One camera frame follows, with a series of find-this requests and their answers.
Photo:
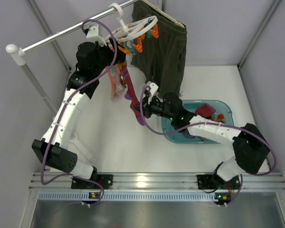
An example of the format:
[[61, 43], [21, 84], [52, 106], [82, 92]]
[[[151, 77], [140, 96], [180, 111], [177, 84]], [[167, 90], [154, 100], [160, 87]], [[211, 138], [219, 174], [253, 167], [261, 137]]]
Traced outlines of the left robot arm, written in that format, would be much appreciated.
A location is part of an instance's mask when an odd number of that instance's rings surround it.
[[76, 59], [76, 70], [68, 80], [63, 102], [47, 132], [33, 141], [32, 150], [43, 167], [96, 184], [97, 169], [81, 161], [68, 147], [75, 124], [98, 87], [99, 78], [125, 60], [125, 53], [119, 49], [117, 40], [110, 38], [104, 46], [98, 42], [80, 44]]

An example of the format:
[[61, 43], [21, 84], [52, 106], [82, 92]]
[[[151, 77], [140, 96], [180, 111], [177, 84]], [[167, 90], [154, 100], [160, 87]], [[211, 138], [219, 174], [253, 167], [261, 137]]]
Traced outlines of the maroon striped sock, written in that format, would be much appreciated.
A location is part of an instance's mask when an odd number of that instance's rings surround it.
[[140, 112], [135, 109], [136, 106], [139, 106], [140, 102], [137, 99], [137, 96], [136, 96], [136, 93], [135, 93], [135, 90], [134, 90], [134, 86], [133, 86], [133, 83], [132, 83], [129, 71], [127, 69], [127, 62], [125, 61], [123, 63], [119, 63], [118, 64], [118, 68], [120, 70], [122, 79], [125, 82], [125, 85], [127, 86], [127, 92], [126, 92], [124, 97], [125, 97], [125, 99], [131, 101], [130, 109], [133, 111], [133, 113], [134, 113], [134, 115], [136, 117], [137, 122], [140, 125], [144, 126], [143, 118], [142, 118]]
[[209, 118], [216, 112], [215, 108], [209, 104], [204, 104], [203, 106], [196, 109], [195, 113], [202, 116], [203, 118]]

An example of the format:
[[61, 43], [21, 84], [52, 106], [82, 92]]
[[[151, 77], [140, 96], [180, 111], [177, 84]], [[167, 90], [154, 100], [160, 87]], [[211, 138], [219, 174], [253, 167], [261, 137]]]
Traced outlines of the brown argyle sock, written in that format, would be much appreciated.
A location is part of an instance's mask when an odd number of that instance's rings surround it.
[[225, 123], [225, 117], [223, 114], [218, 114], [215, 117], [210, 118], [210, 120], [218, 122], [218, 123]]

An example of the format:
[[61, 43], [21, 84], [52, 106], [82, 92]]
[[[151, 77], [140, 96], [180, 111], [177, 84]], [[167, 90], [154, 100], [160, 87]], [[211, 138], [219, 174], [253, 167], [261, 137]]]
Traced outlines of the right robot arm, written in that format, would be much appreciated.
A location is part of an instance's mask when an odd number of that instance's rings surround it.
[[238, 128], [206, 119], [185, 109], [182, 100], [174, 93], [167, 93], [160, 101], [156, 96], [146, 92], [134, 108], [144, 118], [157, 115], [170, 119], [175, 130], [203, 137], [232, 149], [233, 156], [221, 162], [211, 174], [211, 181], [218, 187], [245, 172], [257, 175], [270, 152], [264, 137], [255, 125], [248, 123]]

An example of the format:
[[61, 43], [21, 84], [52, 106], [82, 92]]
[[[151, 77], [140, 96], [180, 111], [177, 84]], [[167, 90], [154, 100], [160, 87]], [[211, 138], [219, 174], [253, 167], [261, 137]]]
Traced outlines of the white round clip hanger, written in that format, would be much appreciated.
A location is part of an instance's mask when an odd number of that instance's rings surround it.
[[151, 31], [154, 26], [157, 25], [158, 19], [156, 16], [146, 17], [126, 25], [123, 20], [124, 12], [121, 6], [117, 3], [112, 3], [110, 7], [113, 7], [115, 10], [112, 17], [119, 21], [121, 27], [112, 31], [113, 35], [108, 35], [104, 39], [105, 41], [109, 41], [109, 38], [111, 37], [114, 37], [118, 43], [133, 41], [141, 35]]

